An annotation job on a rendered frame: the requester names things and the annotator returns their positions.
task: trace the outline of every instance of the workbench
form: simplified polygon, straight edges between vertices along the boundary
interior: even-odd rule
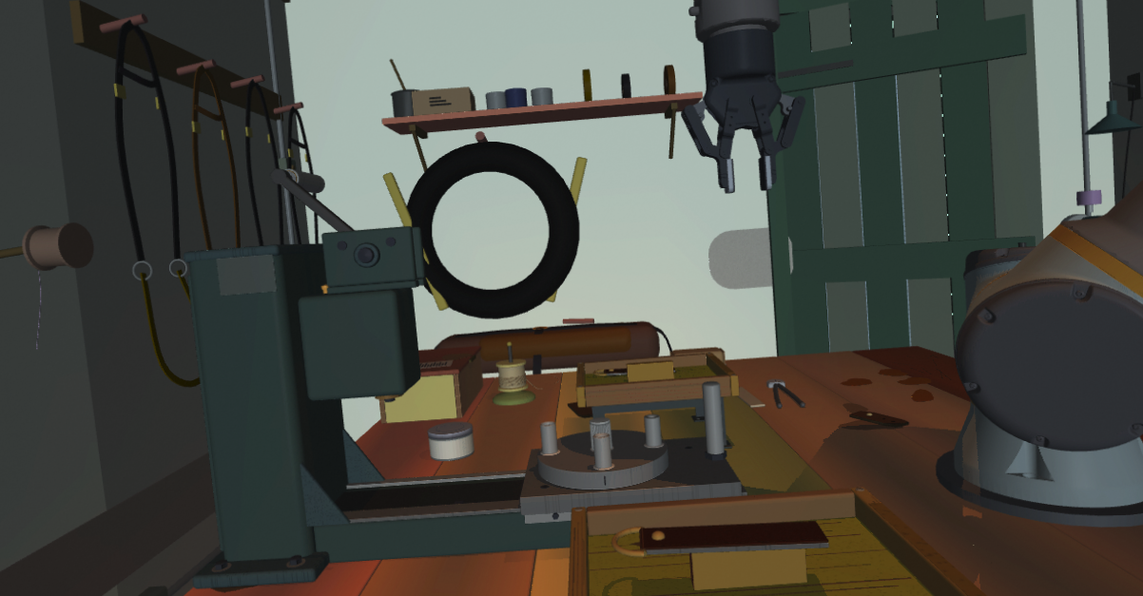
[[[920,348],[730,360],[741,388],[765,406],[726,399],[727,459],[748,493],[865,487],[968,580],[990,596],[1143,594],[1143,527],[1052,525],[985,510],[941,487],[937,458],[951,451],[969,403],[952,358]],[[770,379],[806,403],[776,408]],[[538,424],[559,435],[588,431],[578,416],[575,373],[531,375],[536,400],[491,403],[495,381],[464,420],[475,452],[438,462],[429,456],[427,422],[378,423],[358,439],[386,479],[521,470],[539,448]],[[849,416],[873,411],[909,421],[888,428]],[[505,419],[505,411],[512,412]],[[646,412],[610,415],[615,429],[642,429]],[[662,411],[663,437],[702,437],[693,410]],[[569,551],[547,549],[471,556],[335,563],[312,583],[250,587],[243,596],[381,596],[465,594],[565,596]],[[842,594],[854,583],[813,586],[805,594]],[[869,589],[866,596],[903,594]],[[769,594],[758,588],[750,594]],[[192,589],[193,596],[215,594]]]

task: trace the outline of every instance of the brown leather roll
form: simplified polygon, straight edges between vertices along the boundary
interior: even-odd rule
[[[513,358],[527,359],[534,366],[538,355],[543,369],[573,368],[582,363],[609,359],[658,357],[658,333],[647,321],[469,333],[447,337],[437,348],[480,347],[478,359],[482,371],[494,373],[497,361],[507,359],[507,342],[512,342]]]

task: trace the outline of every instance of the green spool base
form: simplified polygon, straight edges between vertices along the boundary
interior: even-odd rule
[[[493,398],[493,404],[497,406],[518,406],[530,403],[533,399],[536,399],[536,394],[530,390],[518,390],[514,392],[501,392],[497,397]]]

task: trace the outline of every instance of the pink shelf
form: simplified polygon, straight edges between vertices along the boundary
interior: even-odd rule
[[[682,108],[696,104],[702,97],[702,93],[664,94],[661,96],[639,96],[639,98],[582,101],[577,104],[453,112],[442,116],[407,116],[382,119],[381,124],[398,134],[409,134],[409,125],[416,125],[425,133],[453,133],[456,129],[477,127],[507,127],[507,125],[529,125],[533,122],[588,121],[592,118],[649,116],[649,113],[670,112],[671,104],[679,104],[681,112]]]

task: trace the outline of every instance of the black ring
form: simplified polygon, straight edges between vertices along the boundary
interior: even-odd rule
[[[547,214],[547,247],[539,264],[522,281],[495,291],[475,288],[454,277],[438,256],[432,239],[437,205],[446,192],[462,178],[486,172],[522,181],[536,193]],[[409,196],[408,209],[413,225],[421,229],[421,245],[429,256],[425,279],[450,308],[470,318],[514,318],[537,308],[567,279],[580,249],[580,214],[567,183],[543,158],[510,143],[472,143],[441,157],[417,181]]]

